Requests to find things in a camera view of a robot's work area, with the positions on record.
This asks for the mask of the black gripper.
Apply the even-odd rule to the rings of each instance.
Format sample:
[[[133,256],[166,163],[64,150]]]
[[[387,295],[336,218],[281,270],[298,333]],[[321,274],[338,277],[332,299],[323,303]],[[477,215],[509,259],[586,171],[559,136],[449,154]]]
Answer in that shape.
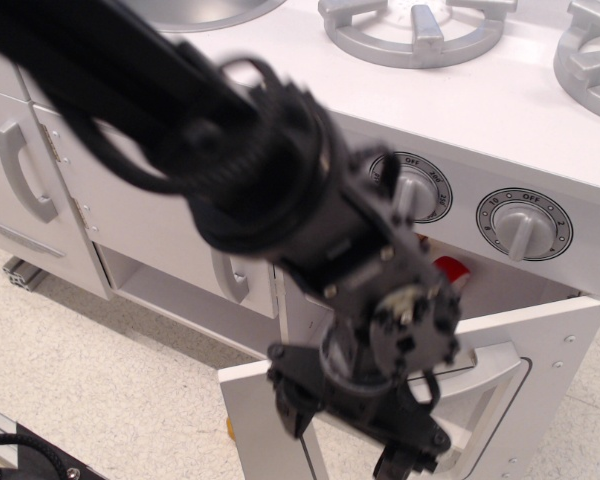
[[[272,344],[267,378],[286,432],[299,440],[313,417],[325,412],[381,443],[384,450],[373,471],[375,480],[405,480],[416,471],[433,472],[451,449],[450,436],[431,416],[441,392],[432,371],[424,373],[431,400],[418,401],[407,382],[388,390],[355,393],[329,380],[319,350]]]

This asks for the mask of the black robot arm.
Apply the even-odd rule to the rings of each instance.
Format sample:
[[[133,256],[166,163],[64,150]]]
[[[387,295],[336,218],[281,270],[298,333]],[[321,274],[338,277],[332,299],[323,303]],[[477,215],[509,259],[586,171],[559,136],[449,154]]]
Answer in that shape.
[[[306,91],[254,60],[233,87],[116,1],[0,1],[0,54],[34,78],[92,155],[140,189],[186,199],[215,249],[281,268],[334,312],[319,348],[274,344],[285,430],[327,412],[380,442],[374,477],[434,470],[433,370],[459,345],[459,298],[399,211],[400,163],[349,149]]]

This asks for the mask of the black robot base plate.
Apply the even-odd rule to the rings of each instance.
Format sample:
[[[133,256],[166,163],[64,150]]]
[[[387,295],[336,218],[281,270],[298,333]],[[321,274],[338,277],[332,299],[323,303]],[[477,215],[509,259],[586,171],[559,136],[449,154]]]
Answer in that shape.
[[[19,423],[10,431],[0,431],[0,463],[0,479],[105,479]]]

